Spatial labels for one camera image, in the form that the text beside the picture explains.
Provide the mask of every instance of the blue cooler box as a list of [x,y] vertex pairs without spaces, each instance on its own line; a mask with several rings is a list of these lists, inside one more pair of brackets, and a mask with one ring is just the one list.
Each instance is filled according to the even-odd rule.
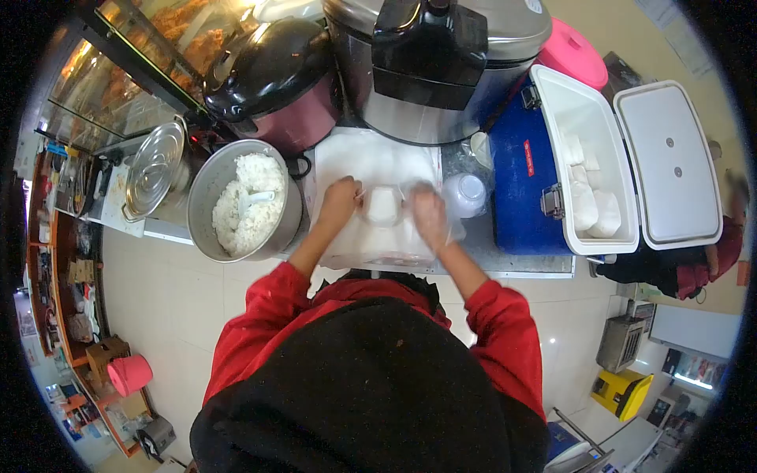
[[[718,241],[715,168],[681,85],[667,80],[624,90],[613,104],[617,115],[591,87],[542,65],[531,68],[489,130],[499,249],[605,255],[633,253],[642,237],[654,250]],[[569,166],[576,142],[583,164],[592,166],[586,170],[592,182],[584,184],[617,201],[620,226],[609,237],[576,225],[572,190],[578,180]],[[682,211],[687,208],[698,218]]]
[[526,77],[489,131],[494,160],[494,232],[509,254],[572,255],[562,221],[541,209],[558,182],[552,143],[534,83]]

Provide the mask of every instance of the cooler latch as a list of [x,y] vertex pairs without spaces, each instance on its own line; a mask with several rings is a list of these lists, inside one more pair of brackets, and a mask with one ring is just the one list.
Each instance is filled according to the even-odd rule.
[[558,182],[541,191],[541,211],[555,220],[565,218],[565,208],[562,205],[562,186]]
[[523,108],[526,110],[536,110],[541,107],[541,97],[539,97],[536,86],[526,86],[521,89],[521,100],[523,100]]

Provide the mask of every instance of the orange shelf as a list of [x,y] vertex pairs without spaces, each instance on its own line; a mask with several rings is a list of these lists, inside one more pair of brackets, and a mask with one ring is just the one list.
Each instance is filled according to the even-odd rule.
[[[108,418],[107,412],[105,412],[105,408],[107,406],[121,401],[123,397],[118,393],[112,393],[112,394],[108,394],[103,397],[100,397],[97,390],[94,389],[94,387],[89,383],[89,381],[86,378],[86,372],[88,370],[89,368],[82,367],[82,368],[74,369],[73,372],[76,375],[76,379],[79,380],[79,384],[84,388],[84,392],[87,394],[87,397],[95,404],[95,407],[97,408],[98,412],[100,412],[100,417],[102,418],[103,422],[105,422],[108,430],[111,432],[111,437],[113,438],[114,442],[116,442],[116,445],[118,445],[118,448],[119,450],[121,450],[121,453],[131,458],[137,452],[142,450],[142,448],[139,446],[139,442],[134,443],[130,447],[127,447],[126,444],[123,442],[123,440],[121,440],[121,437],[118,435],[118,431],[113,426],[113,422],[111,422],[110,418]],[[145,405],[147,406],[147,413],[150,415],[150,417],[154,419],[155,414],[152,412],[152,410],[150,409],[150,405],[147,402],[147,397],[145,396],[145,390],[141,389],[139,392],[142,395],[142,399],[145,401]]]
[[49,247],[49,244],[36,241],[39,237],[39,218],[37,210],[42,209],[45,200],[45,189],[42,186],[43,170],[48,162],[48,155],[45,152],[37,154],[34,163],[34,174],[32,175],[32,188],[30,189],[29,216],[27,217],[26,230],[26,270],[31,281],[30,302],[32,305],[32,314],[37,327],[37,336],[42,352],[45,356],[52,356],[53,350],[48,346],[45,338],[47,332],[46,312],[48,306],[42,303],[39,295],[39,249]]
[[71,340],[66,328],[68,315],[76,314],[76,303],[68,288],[68,263],[76,258],[75,219],[65,213],[55,211],[52,220],[52,292],[55,300],[55,316],[66,361],[72,367],[87,363],[87,344]]

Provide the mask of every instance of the cooked white rice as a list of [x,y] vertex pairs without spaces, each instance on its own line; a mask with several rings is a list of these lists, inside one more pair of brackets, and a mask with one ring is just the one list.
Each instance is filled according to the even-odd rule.
[[[253,153],[235,160],[237,179],[221,193],[213,208],[213,228],[218,242],[232,257],[243,257],[257,248],[276,227],[284,207],[284,175],[276,159]],[[241,192],[274,191],[271,202],[256,202],[239,215]]]

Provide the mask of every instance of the person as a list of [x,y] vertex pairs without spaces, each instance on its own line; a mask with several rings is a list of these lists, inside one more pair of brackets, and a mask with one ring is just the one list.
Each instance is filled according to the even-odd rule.
[[307,298],[360,192],[349,176],[332,184],[310,233],[224,327],[190,433],[199,470],[542,471],[549,433],[528,303],[448,241],[429,185],[410,193],[414,220],[465,300],[473,347],[449,332],[435,285],[414,276],[347,274]]
[[681,250],[655,251],[645,244],[632,254],[619,254],[614,264],[592,266],[597,275],[615,282],[646,282],[663,294],[680,300],[696,297],[739,259],[743,244],[749,187],[746,179],[726,174],[731,187],[729,213],[723,215],[723,233],[716,244]]

